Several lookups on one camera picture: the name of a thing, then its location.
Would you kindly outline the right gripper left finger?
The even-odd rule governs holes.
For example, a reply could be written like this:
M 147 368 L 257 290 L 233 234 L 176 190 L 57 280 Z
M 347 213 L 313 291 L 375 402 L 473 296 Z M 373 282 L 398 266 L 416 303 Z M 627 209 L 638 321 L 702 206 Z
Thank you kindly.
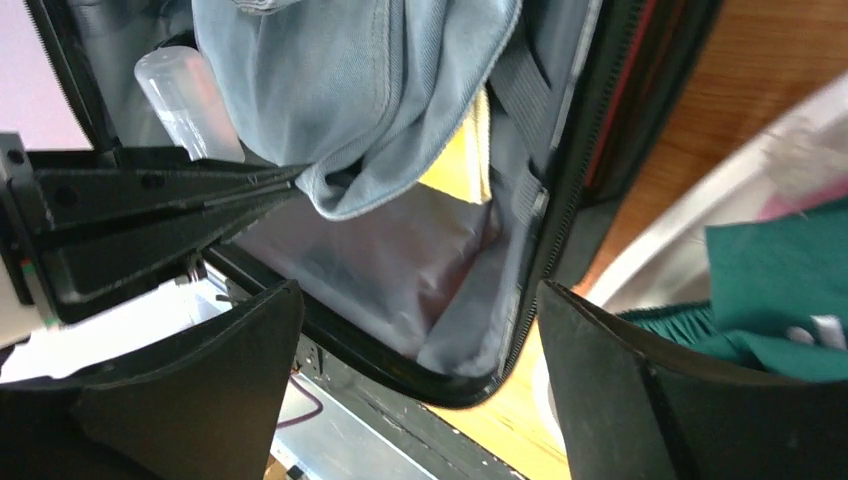
M 285 281 L 63 379 L 1 388 L 5 479 L 260 479 L 304 320 Z

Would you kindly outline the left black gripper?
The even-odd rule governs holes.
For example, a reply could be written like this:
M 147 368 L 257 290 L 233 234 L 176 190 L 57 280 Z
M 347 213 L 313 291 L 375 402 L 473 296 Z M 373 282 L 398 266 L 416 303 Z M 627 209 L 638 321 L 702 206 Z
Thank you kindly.
M 142 168 L 54 168 L 33 172 L 17 133 L 1 133 L 1 253 L 23 306 L 49 308 L 76 323 L 154 289 L 196 266 L 207 248 L 230 241 L 293 195 L 260 195 L 293 185 L 303 165 L 269 167 L 190 162 Z M 184 212 L 39 254 L 30 228 L 67 230 L 135 215 Z

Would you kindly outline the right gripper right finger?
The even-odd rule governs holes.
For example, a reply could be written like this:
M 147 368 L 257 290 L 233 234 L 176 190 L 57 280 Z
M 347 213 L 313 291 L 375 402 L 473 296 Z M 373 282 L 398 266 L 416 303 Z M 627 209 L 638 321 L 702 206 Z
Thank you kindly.
M 538 320 L 575 479 L 843 479 L 847 386 L 708 357 L 551 281 Z

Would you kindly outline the white plastic basin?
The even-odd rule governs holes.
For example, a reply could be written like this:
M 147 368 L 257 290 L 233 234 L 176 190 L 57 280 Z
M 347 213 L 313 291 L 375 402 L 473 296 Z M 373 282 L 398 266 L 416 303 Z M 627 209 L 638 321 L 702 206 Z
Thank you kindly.
M 706 230 L 758 223 L 774 194 L 797 197 L 847 178 L 847 80 L 782 115 L 634 240 L 582 297 L 610 314 L 710 298 Z

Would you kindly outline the dark green garment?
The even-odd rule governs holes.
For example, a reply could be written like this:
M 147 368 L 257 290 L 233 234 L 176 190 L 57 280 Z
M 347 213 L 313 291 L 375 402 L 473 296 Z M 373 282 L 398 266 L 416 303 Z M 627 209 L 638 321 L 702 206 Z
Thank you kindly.
M 620 318 L 722 361 L 808 382 L 847 378 L 847 201 L 706 230 L 710 298 Z

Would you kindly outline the pink and teal kids suitcase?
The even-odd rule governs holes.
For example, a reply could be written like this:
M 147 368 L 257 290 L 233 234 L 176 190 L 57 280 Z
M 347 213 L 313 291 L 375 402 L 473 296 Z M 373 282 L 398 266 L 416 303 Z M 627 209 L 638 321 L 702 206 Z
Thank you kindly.
M 229 162 L 191 160 L 134 75 L 136 62 L 160 48 L 201 53 L 193 2 L 24 3 L 84 139 L 80 150 L 27 153 L 33 172 Z M 246 288 L 245 300 L 294 281 L 303 295 L 301 332 L 365 375 L 442 407 L 488 399 L 517 361 L 537 283 L 562 258 L 572 263 L 572 280 L 587 271 L 611 223 L 594 207 L 617 208 L 630 189 L 721 8 L 717 1 L 518 2 L 516 27 L 482 86 L 491 113 L 489 202 L 460 201 L 419 178 L 371 211 L 332 221 L 297 186 L 302 172 L 289 188 L 216 204 L 295 197 L 202 251 L 180 277 L 200 277 L 213 265 Z M 212 206 L 60 231 L 28 226 L 48 297 L 40 253 Z

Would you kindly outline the pink garment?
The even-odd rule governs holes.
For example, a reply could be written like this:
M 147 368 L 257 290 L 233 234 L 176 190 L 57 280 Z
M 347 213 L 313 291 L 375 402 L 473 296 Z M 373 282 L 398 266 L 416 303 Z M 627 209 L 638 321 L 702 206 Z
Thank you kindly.
M 757 220 L 769 221 L 787 215 L 801 213 L 821 204 L 838 200 L 846 195 L 846 177 L 797 197 L 790 197 L 788 194 L 774 194 L 760 210 Z

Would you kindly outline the yellow towel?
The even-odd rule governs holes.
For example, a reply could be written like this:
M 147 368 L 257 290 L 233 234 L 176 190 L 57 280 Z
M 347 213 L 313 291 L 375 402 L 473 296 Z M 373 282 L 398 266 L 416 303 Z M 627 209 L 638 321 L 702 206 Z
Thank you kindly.
M 460 127 L 419 183 L 469 204 L 489 202 L 490 128 L 488 94 L 481 88 Z

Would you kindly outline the light blue denim jeans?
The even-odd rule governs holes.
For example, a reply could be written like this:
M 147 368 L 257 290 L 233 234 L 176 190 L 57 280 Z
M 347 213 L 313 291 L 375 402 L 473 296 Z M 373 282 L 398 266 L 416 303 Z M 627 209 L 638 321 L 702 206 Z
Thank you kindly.
M 242 142 L 332 221 L 410 189 L 458 130 L 518 1 L 195 1 Z

